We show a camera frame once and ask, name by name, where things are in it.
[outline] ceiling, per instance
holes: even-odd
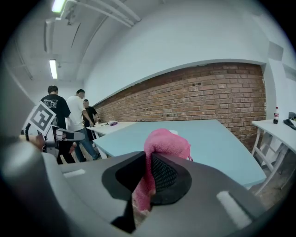
[[[127,25],[138,23],[131,14],[118,6],[116,1],[119,0],[77,1],[110,13],[125,24],[111,16],[72,2],[66,4],[62,15],[56,14],[51,11],[53,0],[41,1],[23,20],[3,52],[4,59],[19,80],[52,80],[49,59],[56,59],[58,80],[82,81],[87,78],[106,44],[119,31],[129,30]],[[120,1],[140,18],[168,2],[167,0]],[[112,13],[104,4],[117,9],[129,20],[123,20],[122,15]],[[56,17],[61,17],[61,20],[55,20]],[[48,31],[45,30],[46,20],[54,22],[48,27]]]

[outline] graphic t-shirt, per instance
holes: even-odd
[[[41,101],[56,114],[57,125],[66,129],[65,118],[69,117],[71,112],[65,99],[57,94],[49,94],[43,97]]]
[[[85,108],[89,118],[91,119],[91,121],[94,123],[94,119],[93,116],[95,114],[97,114],[97,111],[94,109],[94,107],[89,106],[88,108]],[[89,121],[87,120],[86,117],[84,117],[84,115],[82,115],[84,123],[85,123],[85,127],[89,127]]]

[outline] white t-shirt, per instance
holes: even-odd
[[[70,131],[78,131],[83,129],[82,124],[82,111],[85,110],[83,106],[83,100],[77,96],[73,95],[67,99],[68,107],[71,111],[68,119],[68,129]]]

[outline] white desk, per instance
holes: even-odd
[[[99,138],[99,134],[104,136],[104,135],[113,133],[115,131],[118,131],[120,129],[123,129],[125,127],[131,126],[131,125],[133,125],[135,123],[137,123],[137,122],[118,122],[118,124],[116,124],[114,126],[105,125],[106,123],[101,123],[101,124],[95,125],[92,128],[87,127],[87,129],[93,130],[95,132],[95,135],[96,135],[95,138]]]
[[[255,141],[255,145],[252,150],[252,155],[254,155],[255,152],[264,160],[267,167],[271,171],[271,174],[266,178],[260,189],[256,192],[256,195],[262,191],[262,189],[268,184],[268,182],[272,179],[278,168],[280,167],[285,154],[287,153],[288,149],[291,149],[294,153],[296,153],[296,130],[293,130],[284,122],[281,120],[278,122],[278,124],[273,123],[273,119],[270,120],[263,120],[263,121],[253,121],[252,124],[258,127],[257,131],[257,137]],[[262,131],[265,131],[271,135],[270,139],[268,141],[265,141],[261,148],[259,149],[257,147],[260,133]],[[272,137],[277,138],[279,141],[281,141],[281,145],[277,150],[273,150],[271,147],[269,147],[268,143],[272,139]],[[266,156],[262,153],[262,149],[268,146],[273,152],[274,157],[276,158],[276,162],[274,166],[267,160]]]

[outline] pink towel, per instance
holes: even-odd
[[[144,151],[146,173],[135,189],[135,201],[139,211],[150,210],[150,196],[155,194],[155,181],[151,173],[152,152],[162,152],[192,160],[188,141],[165,128],[159,128],[150,133],[144,144]]]

